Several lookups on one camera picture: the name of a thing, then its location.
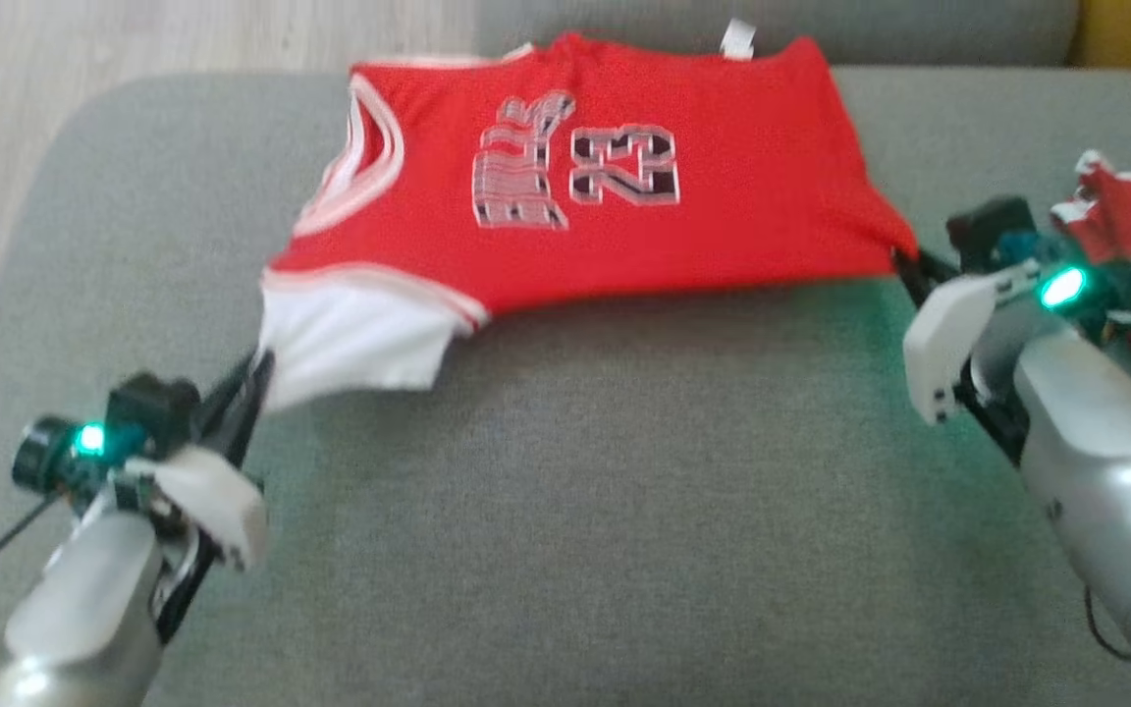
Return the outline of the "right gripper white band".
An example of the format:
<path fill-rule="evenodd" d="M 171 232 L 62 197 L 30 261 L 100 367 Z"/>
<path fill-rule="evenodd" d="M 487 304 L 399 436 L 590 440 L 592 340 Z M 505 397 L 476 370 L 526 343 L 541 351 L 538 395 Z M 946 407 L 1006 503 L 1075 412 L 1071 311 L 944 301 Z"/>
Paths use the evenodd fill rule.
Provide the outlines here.
<path fill-rule="evenodd" d="M 1031 267 L 959 277 L 955 264 L 927 250 L 895 250 L 893 270 L 917 310 L 903 356 L 908 397 L 920 416 L 929 424 L 953 416 L 965 406 L 955 397 L 962 379 L 975 390 L 969 400 L 988 403 L 1008 393 L 1015 362 L 1031 337 Z M 942 285 L 931 291 L 931 283 Z"/>

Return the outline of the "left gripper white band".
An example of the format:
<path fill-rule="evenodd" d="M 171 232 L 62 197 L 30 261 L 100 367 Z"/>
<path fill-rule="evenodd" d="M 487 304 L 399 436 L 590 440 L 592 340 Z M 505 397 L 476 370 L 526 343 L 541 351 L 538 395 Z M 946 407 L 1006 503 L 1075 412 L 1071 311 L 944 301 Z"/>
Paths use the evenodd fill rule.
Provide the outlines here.
<path fill-rule="evenodd" d="M 167 542 L 175 572 L 195 569 L 200 541 L 214 543 L 215 558 L 238 571 L 264 564 L 268 555 L 268 509 L 264 493 L 232 462 L 245 462 L 257 421 L 268 398 L 277 357 L 249 353 L 208 391 L 195 411 L 195 438 L 217 438 L 217 452 L 183 447 L 163 462 L 131 457 L 109 474 L 109 482 L 133 488 L 145 514 L 166 506 L 180 514 L 185 550 Z"/>

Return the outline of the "red and white basketball jersey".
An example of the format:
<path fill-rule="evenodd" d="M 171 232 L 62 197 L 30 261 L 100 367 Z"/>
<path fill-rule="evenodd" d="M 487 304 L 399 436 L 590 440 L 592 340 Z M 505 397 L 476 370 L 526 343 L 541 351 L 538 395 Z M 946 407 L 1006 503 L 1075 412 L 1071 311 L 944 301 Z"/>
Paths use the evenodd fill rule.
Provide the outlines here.
<path fill-rule="evenodd" d="M 521 310 L 884 276 L 915 245 L 808 37 L 364 60 L 345 147 L 264 269 L 265 406 L 431 388 L 454 340 Z"/>

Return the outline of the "grey sofa seat cushion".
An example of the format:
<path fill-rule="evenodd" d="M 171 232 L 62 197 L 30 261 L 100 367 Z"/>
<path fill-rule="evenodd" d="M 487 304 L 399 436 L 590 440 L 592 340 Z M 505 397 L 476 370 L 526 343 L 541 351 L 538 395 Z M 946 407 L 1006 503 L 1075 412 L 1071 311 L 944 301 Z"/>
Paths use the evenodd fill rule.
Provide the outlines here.
<path fill-rule="evenodd" d="M 42 413 L 254 344 L 342 148 L 338 75 L 90 100 L 0 270 L 0 531 Z M 1037 507 L 908 403 L 893 279 L 498 316 L 435 388 L 265 419 L 264 568 L 217 568 L 152 707 L 1131 707 Z"/>

